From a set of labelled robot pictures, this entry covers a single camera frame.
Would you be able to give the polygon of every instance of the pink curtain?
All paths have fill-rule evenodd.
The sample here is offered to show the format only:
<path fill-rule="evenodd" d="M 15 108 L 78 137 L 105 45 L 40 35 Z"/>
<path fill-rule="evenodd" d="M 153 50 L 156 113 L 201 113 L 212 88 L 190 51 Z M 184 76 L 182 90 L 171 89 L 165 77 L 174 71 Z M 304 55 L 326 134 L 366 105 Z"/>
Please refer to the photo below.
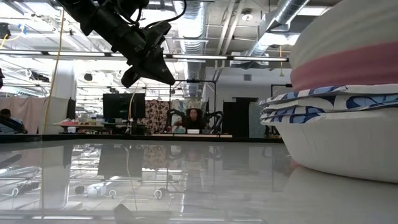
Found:
<path fill-rule="evenodd" d="M 13 118 L 21 119 L 29 134 L 36 134 L 42 114 L 45 98 L 38 97 L 7 97 L 0 98 L 0 110 L 7 108 Z"/>

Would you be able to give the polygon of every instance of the ceiling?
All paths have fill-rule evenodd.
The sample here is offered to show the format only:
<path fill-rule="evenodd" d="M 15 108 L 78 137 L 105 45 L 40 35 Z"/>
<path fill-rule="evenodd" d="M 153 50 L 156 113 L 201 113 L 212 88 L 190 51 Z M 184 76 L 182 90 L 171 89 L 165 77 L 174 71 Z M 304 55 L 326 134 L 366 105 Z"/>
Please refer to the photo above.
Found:
<path fill-rule="evenodd" d="M 220 39 L 221 30 L 223 26 L 223 14 L 226 12 L 229 0 L 215 0 L 206 1 L 208 7 L 206 9 L 206 34 L 203 38 L 206 42 L 204 54 L 214 54 Z M 314 16 L 308 16 L 312 12 L 316 11 L 318 6 L 333 6 L 339 1 L 332 0 L 311 0 L 306 11 L 302 10 L 303 13 L 299 13 L 298 16 L 292 21 L 290 31 L 292 34 L 298 34 L 304 29 L 312 20 Z M 166 1 L 166 4 L 172 6 L 172 1 Z M 236 29 L 233 33 L 233 39 L 228 46 L 227 54 L 232 52 L 244 52 L 255 43 L 257 39 L 257 26 L 261 20 L 262 15 L 276 9 L 277 1 L 274 0 L 246 0 L 243 8 L 251 9 L 253 18 L 250 21 L 244 21 L 238 19 Z M 156 4 L 151 5 L 151 10 L 143 10 L 142 18 L 140 21 L 141 26 L 154 21 L 168 19 L 175 16 L 173 11 L 161 11 L 156 10 Z M 12 37 L 21 35 L 21 25 L 25 27 L 23 30 L 24 34 L 20 38 L 5 42 L 2 50 L 40 50 L 40 51 L 57 51 L 60 46 L 60 16 L 62 8 L 53 0 L 21 0 L 21 1 L 3 1 L 0 2 L 0 22 L 9 23 L 9 29 L 11 30 Z M 86 37 L 80 31 L 80 25 L 74 19 L 72 19 L 67 13 L 65 14 L 65 22 L 63 27 L 62 35 L 62 51 L 67 52 L 110 52 L 111 46 L 102 39 L 97 33 L 92 32 Z M 178 36 L 178 20 L 171 22 L 172 30 L 165 36 L 165 42 L 162 44 L 165 49 L 165 53 L 180 54 L 180 39 Z M 275 57 L 286 57 L 289 54 L 290 45 L 283 46 L 271 46 L 267 50 L 267 54 Z M 10 57 L 6 55 L 0 55 L 0 67 L 3 69 L 3 73 L 6 76 L 4 79 L 5 83 L 8 84 L 32 84 L 40 83 L 39 81 L 30 80 L 28 78 L 29 72 L 37 72 L 41 75 L 49 77 L 51 80 L 53 68 L 55 65 L 55 57 L 52 58 L 35 58 L 35 57 Z M 120 91 L 130 92 L 122 88 L 120 82 L 121 74 L 126 71 L 129 66 L 123 60 L 111 61 L 111 60 L 75 60 L 76 66 L 78 67 L 78 86 L 79 85 L 96 85 L 96 86 L 120 86 Z M 169 70 L 175 75 L 176 79 L 185 79 L 184 74 L 184 62 L 167 62 Z M 204 66 L 213 66 L 213 62 L 206 62 Z M 280 63 L 270 63 L 270 69 L 280 68 Z M 284 68 L 289 68 L 289 64 L 285 63 Z M 234 73 L 243 73 L 241 68 L 229 68 Z M 93 82 L 87 82 L 83 76 L 86 73 L 92 73 L 99 77 Z M 184 89 L 184 83 L 178 83 L 176 88 Z M 168 85 L 142 79 L 140 84 L 141 87 L 152 87 L 152 88 L 168 88 Z M 18 88 L 12 87 L 4 88 L 1 90 L 0 96 L 4 95 L 15 95 L 22 94 L 25 92 L 26 95 L 44 96 L 48 95 L 49 88 Z M 89 90 L 78 90 L 78 99 L 84 98 L 84 95 L 93 95 L 94 98 L 100 98 L 103 93 L 108 93 L 109 90 L 106 88 L 92 89 Z M 158 93 L 159 97 L 168 96 L 168 90 Z M 184 92 L 178 92 L 175 94 L 176 98 L 183 98 Z M 96 101 L 98 105 L 102 105 L 100 100 Z"/>

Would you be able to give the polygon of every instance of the black monitor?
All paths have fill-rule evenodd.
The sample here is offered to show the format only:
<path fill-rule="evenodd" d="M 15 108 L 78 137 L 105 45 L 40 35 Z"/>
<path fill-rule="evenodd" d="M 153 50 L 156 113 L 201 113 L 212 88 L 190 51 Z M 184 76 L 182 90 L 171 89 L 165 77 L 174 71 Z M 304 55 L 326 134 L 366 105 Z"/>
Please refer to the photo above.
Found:
<path fill-rule="evenodd" d="M 132 93 L 104 94 L 104 118 L 127 119 Z M 145 93 L 136 93 L 131 103 L 131 117 L 145 118 Z"/>

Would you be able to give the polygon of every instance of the ductwork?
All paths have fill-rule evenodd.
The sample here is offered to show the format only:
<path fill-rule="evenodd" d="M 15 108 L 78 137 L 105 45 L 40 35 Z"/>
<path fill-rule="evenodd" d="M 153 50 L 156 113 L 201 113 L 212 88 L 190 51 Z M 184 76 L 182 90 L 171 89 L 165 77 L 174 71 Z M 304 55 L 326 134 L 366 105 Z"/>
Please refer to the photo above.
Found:
<path fill-rule="evenodd" d="M 262 56 L 272 43 L 270 30 L 289 31 L 290 22 L 310 0 L 280 0 L 278 8 L 266 14 L 259 25 L 259 40 L 246 53 L 246 56 Z"/>
<path fill-rule="evenodd" d="M 175 1 L 175 10 L 180 14 L 184 8 L 183 1 Z M 207 3 L 199 1 L 187 1 L 187 10 L 184 16 L 178 20 L 178 35 L 182 38 L 191 40 L 182 40 L 180 42 L 183 54 L 200 55 L 203 54 L 205 43 L 200 40 L 205 35 L 205 19 L 206 19 Z M 184 72 L 186 79 L 199 79 L 201 63 L 186 62 Z M 190 97 L 200 96 L 198 93 L 198 85 L 189 85 L 187 91 Z"/>

